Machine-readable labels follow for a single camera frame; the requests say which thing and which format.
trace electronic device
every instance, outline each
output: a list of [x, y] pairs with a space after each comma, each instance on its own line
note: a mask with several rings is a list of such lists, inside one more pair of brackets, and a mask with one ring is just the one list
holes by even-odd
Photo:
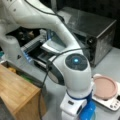
[[58, 14], [80, 41], [90, 47], [90, 63], [96, 66], [112, 48], [116, 20], [69, 7]]
[[[108, 77], [102, 76], [100, 74], [96, 74], [96, 75], [97, 75], [97, 77], [108, 78]], [[108, 89], [108, 91], [111, 91], [110, 92], [111, 94], [107, 95], [107, 96], [110, 96], [109, 99], [102, 99], [102, 98], [96, 96], [95, 94], [92, 97], [92, 99], [112, 111], [117, 111], [120, 108], [120, 83], [113, 81], [111, 78], [108, 78], [108, 80], [110, 80], [111, 85], [109, 83], [108, 84], [110, 85], [110, 87], [112, 87], [112, 88], [110, 88], [111, 90]], [[99, 86], [97, 88], [97, 85], [96, 85], [96, 89], [98, 89], [98, 92], [101, 91]]]

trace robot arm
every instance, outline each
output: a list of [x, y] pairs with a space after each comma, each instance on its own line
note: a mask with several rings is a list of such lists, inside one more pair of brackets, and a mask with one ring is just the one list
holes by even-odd
[[74, 36], [55, 13], [39, 0], [2, 0], [14, 20], [25, 28], [46, 28], [55, 31], [65, 43], [66, 50], [80, 48]]
[[[20, 26], [51, 29], [66, 45], [64, 51], [80, 48], [67, 27], [51, 9], [39, 0], [2, 0], [2, 2]], [[67, 52], [59, 56], [53, 62], [49, 76], [57, 83], [59, 79], [63, 79], [67, 87], [67, 93], [61, 104], [63, 120], [77, 120], [76, 116], [86, 106], [86, 97], [93, 89], [90, 65], [82, 50]]]

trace pink dish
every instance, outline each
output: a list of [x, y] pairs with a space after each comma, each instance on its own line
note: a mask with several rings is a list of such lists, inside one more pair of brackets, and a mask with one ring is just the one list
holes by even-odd
[[114, 97], [118, 91], [116, 82], [111, 78], [105, 76], [99, 76], [94, 78], [96, 85], [95, 96], [97, 98], [108, 100]]

